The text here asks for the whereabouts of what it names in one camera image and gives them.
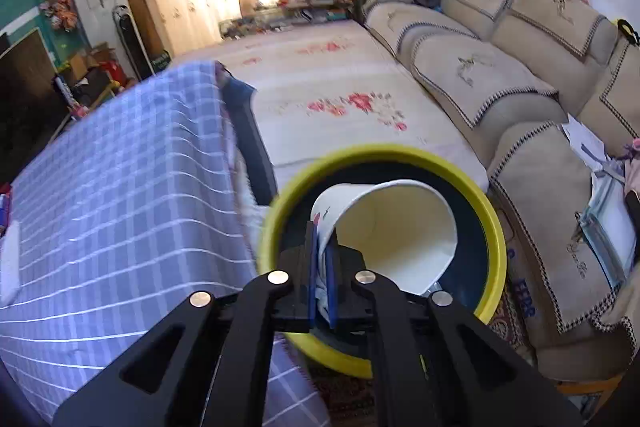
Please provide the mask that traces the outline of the white paper cup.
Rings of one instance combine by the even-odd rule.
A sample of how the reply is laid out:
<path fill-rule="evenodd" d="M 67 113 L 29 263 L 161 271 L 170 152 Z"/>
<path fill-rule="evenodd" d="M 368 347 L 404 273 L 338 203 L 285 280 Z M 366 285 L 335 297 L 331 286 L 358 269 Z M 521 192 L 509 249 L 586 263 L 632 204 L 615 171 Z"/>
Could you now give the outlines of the white paper cup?
<path fill-rule="evenodd" d="M 419 296 L 439 288 L 458 246 L 448 202 L 433 187 L 414 180 L 335 184 L 314 201 L 310 220 L 318 242 L 316 296 L 326 320 L 331 318 L 326 269 L 330 239 L 360 251 L 368 270 Z"/>

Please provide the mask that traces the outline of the yellow rimmed trash bin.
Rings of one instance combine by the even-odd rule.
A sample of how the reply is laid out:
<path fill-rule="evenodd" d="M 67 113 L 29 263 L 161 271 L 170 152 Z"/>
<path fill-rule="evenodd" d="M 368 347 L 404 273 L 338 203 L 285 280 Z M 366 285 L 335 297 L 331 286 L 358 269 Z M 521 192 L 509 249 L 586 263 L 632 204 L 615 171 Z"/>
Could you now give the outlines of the yellow rimmed trash bin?
<path fill-rule="evenodd" d="M 378 184 L 408 179 L 433 187 L 454 213 L 458 246 L 439 279 L 444 291 L 488 322 L 498 307 L 506 280 L 506 242 L 494 207 L 459 168 L 414 147 L 369 144 L 347 147 L 303 169 L 273 199 L 257 258 L 266 273 L 285 249 L 303 243 L 311 207 L 327 188 L 340 183 Z"/>

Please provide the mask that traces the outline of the blue checkered tablecloth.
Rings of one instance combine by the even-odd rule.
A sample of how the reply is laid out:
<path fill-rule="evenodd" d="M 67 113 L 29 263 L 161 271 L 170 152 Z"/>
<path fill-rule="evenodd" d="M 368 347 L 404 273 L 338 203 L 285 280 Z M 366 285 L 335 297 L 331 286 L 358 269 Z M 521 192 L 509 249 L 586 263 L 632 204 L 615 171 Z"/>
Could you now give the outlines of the blue checkered tablecloth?
<path fill-rule="evenodd" d="M 252 94 L 215 61 L 167 69 L 12 183 L 21 290 L 1 305 L 1 361 L 38 421 L 191 294 L 256 277 L 264 212 L 239 144 Z"/>

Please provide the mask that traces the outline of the paper stack on sofa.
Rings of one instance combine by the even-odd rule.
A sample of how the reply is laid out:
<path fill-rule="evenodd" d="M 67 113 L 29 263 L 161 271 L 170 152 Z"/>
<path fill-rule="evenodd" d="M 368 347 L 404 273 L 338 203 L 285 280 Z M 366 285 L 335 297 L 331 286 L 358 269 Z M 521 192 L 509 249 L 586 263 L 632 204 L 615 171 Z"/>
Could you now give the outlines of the paper stack on sofa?
<path fill-rule="evenodd" d="M 572 116 L 563 124 L 574 154 L 591 174 L 588 204 L 578 213 L 578 225 L 596 255 L 608 285 L 618 289 L 634 266 L 637 236 L 625 205 L 624 167 L 606 155 L 604 143 Z"/>

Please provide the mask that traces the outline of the blue tissue pack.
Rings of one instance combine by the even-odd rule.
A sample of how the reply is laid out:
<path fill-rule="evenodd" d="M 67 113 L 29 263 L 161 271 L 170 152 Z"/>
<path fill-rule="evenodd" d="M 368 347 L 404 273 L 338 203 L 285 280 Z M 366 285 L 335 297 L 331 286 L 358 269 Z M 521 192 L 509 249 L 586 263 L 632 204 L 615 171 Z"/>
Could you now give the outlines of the blue tissue pack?
<path fill-rule="evenodd" d="M 0 194 L 0 235 L 6 233 L 11 221 L 12 193 L 10 191 Z"/>

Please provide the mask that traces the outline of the floral white bed sheet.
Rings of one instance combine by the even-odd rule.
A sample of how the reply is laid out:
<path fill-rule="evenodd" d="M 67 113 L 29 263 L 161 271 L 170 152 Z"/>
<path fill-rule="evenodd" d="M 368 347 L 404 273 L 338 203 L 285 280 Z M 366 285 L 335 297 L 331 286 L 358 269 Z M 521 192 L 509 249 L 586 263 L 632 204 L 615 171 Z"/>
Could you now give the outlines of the floral white bed sheet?
<path fill-rule="evenodd" d="M 393 143 L 444 158 L 488 187 L 485 168 L 445 112 L 355 22 L 224 41 L 171 64 L 207 60 L 255 89 L 252 109 L 279 186 L 336 150 Z"/>

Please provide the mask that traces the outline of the large black television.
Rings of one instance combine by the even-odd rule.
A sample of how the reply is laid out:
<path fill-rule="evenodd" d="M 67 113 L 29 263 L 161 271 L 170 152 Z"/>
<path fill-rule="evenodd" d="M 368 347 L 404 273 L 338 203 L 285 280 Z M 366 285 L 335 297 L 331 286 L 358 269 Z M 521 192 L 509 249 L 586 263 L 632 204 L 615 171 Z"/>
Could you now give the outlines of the large black television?
<path fill-rule="evenodd" d="M 56 69 L 35 28 L 1 54 L 1 182 L 11 183 L 33 160 L 65 108 L 55 93 Z"/>

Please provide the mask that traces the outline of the beige sofa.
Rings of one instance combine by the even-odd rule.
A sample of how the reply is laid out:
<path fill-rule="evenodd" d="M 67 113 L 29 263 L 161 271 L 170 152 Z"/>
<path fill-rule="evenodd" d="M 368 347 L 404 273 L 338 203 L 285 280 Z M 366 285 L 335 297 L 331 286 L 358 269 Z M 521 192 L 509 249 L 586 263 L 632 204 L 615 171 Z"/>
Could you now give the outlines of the beige sofa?
<path fill-rule="evenodd" d="M 486 168 L 534 360 L 603 381 L 639 349 L 639 51 L 579 0 L 356 0 L 370 33 L 435 99 Z M 634 266 L 612 289 L 582 235 L 591 174 L 572 116 L 624 167 Z"/>

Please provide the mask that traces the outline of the black tower fan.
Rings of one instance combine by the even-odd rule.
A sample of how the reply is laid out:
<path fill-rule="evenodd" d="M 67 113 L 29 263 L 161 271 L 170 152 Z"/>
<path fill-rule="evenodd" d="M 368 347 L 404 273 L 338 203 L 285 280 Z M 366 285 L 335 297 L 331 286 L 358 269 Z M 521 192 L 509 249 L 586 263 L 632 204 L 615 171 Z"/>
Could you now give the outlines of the black tower fan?
<path fill-rule="evenodd" d="M 148 54 L 146 54 L 136 23 L 129 9 L 126 5 L 116 5 L 112 15 L 119 39 L 137 78 L 145 80 L 152 77 L 154 75 L 153 66 Z"/>

